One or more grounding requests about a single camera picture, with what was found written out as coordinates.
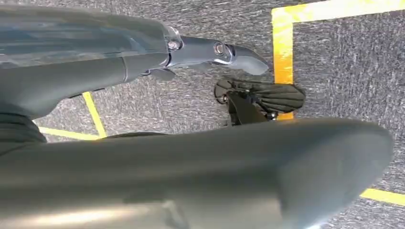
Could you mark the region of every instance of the yellow line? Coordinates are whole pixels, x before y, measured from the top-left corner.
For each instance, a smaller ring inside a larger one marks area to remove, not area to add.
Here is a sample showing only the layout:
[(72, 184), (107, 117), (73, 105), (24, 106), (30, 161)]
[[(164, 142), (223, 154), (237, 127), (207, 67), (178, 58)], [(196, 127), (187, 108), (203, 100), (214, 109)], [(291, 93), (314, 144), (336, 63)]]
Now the yellow line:
[(100, 116), (98, 115), (91, 94), (89, 92), (85, 92), (83, 93), (83, 97), (85, 98), (85, 102), (93, 119), (93, 122), (96, 125), (98, 134), (100, 135), (100, 137), (106, 137), (107, 136), (106, 131), (104, 129), (103, 123), (101, 122)]
[(329, 0), (275, 8), (273, 20), (306, 22), (405, 10), (405, 0)]
[[(274, 82), (293, 84), (293, 24), (274, 21), (273, 17), (273, 60)], [(292, 112), (279, 114), (277, 120), (293, 119)]]
[[(365, 14), (405, 10), (405, 0), (329, 0), (275, 8), (273, 24), (273, 55), (275, 83), (293, 83), (293, 23), (345, 18)], [(293, 113), (280, 114), (278, 120), (292, 119)], [(367, 189), (363, 198), (405, 206), (405, 195)]]
[(82, 133), (70, 132), (66, 130), (50, 129), (46, 127), (39, 127), (39, 131), (43, 134), (56, 135), (61, 137), (68, 137), (78, 140), (97, 140), (100, 137), (97, 135), (87, 135)]
[(405, 195), (403, 194), (370, 188), (363, 192), (360, 197), (405, 206)]

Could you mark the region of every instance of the black plastic part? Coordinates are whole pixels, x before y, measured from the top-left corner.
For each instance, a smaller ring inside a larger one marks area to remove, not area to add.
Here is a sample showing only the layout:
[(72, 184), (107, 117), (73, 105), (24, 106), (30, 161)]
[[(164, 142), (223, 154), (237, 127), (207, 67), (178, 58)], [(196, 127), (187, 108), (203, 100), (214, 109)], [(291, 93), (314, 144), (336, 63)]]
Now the black plastic part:
[(269, 69), (267, 61), (253, 50), (238, 45), (227, 45), (233, 50), (234, 61), (225, 67), (242, 69), (252, 75), (261, 75)]
[(162, 81), (170, 81), (172, 80), (176, 74), (172, 72), (170, 69), (152, 69), (150, 70), (150, 75), (156, 77), (158, 80)]
[(232, 78), (219, 80), (214, 88), (216, 100), (224, 104), (227, 92), (236, 92), (265, 113), (289, 113), (301, 108), (304, 92), (292, 84), (245, 81)]
[(167, 54), (156, 53), (94, 61), (0, 69), (0, 102), (39, 118), (63, 99), (134, 80), (147, 69), (161, 67)]
[(266, 117), (256, 109), (246, 99), (241, 98), (235, 92), (227, 92), (228, 112), (231, 118), (231, 123), (228, 125), (245, 125), (251, 123), (266, 122)]
[[(93, 90), (93, 92), (98, 92), (98, 91), (102, 91), (102, 90), (105, 90), (105, 88), (95, 89), (95, 90)], [(73, 98), (76, 98), (76, 97), (81, 96), (81, 95), (82, 94), (76, 94), (76, 95), (70, 96), (69, 99), (73, 99)]]
[(200, 64), (219, 58), (214, 52), (214, 46), (220, 41), (186, 36), (182, 36), (181, 38), (184, 46), (170, 54), (171, 60), (168, 67)]
[(146, 137), (146, 136), (159, 136), (159, 135), (167, 135), (163, 133), (155, 133), (155, 132), (134, 132), (134, 133), (125, 133), (120, 135), (112, 135), (106, 138), (123, 138), (123, 137)]
[[(17, 142), (25, 129), (10, 128), (0, 122), (1, 229), (161, 229), (178, 215), (188, 228), (305, 229), (393, 155), (388, 131), (344, 119), (57, 144)], [(181, 214), (167, 217), (169, 204)]]
[(157, 20), (29, 5), (1, 5), (1, 67), (167, 53)]

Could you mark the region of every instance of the yellow floor marking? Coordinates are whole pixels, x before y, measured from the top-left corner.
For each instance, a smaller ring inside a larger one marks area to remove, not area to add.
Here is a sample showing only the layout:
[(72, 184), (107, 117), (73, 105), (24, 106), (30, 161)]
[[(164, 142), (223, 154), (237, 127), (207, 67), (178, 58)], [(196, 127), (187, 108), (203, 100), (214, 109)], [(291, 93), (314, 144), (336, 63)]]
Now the yellow floor marking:
[(405, 206), (405, 195), (369, 188), (360, 197)]
[(85, 92), (83, 93), (83, 97), (85, 98), (85, 102), (93, 119), (93, 122), (96, 125), (98, 134), (100, 135), (100, 137), (107, 137), (106, 131), (104, 129), (103, 123), (101, 122), (100, 116), (98, 115), (91, 94), (89, 92)]
[(76, 133), (76, 132), (71, 132), (71, 131), (66, 131), (66, 130), (50, 129), (50, 128), (46, 128), (46, 127), (39, 127), (39, 131), (43, 134), (68, 137), (68, 138), (73, 138), (73, 139), (78, 139), (78, 140), (100, 139), (100, 136), (97, 136), (97, 135), (88, 135), (88, 134)]
[[(273, 24), (273, 55), (275, 83), (293, 83), (293, 23), (345, 18), (365, 14), (405, 10), (405, 0), (329, 0), (275, 8)], [(292, 119), (293, 113), (280, 114), (278, 120)], [(367, 189), (360, 195), (405, 206), (405, 195)]]

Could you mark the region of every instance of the metal bolt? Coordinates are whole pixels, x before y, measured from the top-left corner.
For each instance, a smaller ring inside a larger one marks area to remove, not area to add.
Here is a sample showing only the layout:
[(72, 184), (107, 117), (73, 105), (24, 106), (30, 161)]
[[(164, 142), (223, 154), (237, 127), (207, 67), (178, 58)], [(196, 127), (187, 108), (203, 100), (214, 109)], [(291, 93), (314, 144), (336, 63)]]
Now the metal bolt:
[(178, 50), (180, 48), (180, 43), (176, 41), (170, 41), (167, 43), (167, 46), (170, 50)]
[(224, 49), (225, 49), (225, 47), (221, 43), (217, 43), (214, 45), (214, 52), (217, 55), (222, 55), (224, 53)]
[(222, 97), (222, 102), (227, 103), (228, 102), (228, 96), (224, 95)]

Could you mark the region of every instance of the screw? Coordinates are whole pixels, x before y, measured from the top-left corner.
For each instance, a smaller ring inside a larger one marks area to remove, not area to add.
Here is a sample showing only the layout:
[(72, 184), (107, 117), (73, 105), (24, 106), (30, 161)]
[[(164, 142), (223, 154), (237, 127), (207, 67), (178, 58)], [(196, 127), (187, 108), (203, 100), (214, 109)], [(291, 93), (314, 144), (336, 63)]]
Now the screw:
[(224, 45), (222, 43), (217, 43), (214, 45), (214, 52), (217, 55), (222, 55), (224, 53)]
[(176, 41), (170, 41), (167, 43), (167, 46), (170, 50), (178, 50), (180, 48), (180, 43)]
[(277, 117), (277, 112), (272, 111), (270, 115), (271, 115), (272, 118), (276, 118)]
[(226, 95), (224, 95), (224, 96), (222, 97), (222, 102), (223, 102), (223, 103), (227, 103), (227, 102), (228, 102), (228, 97), (227, 97)]

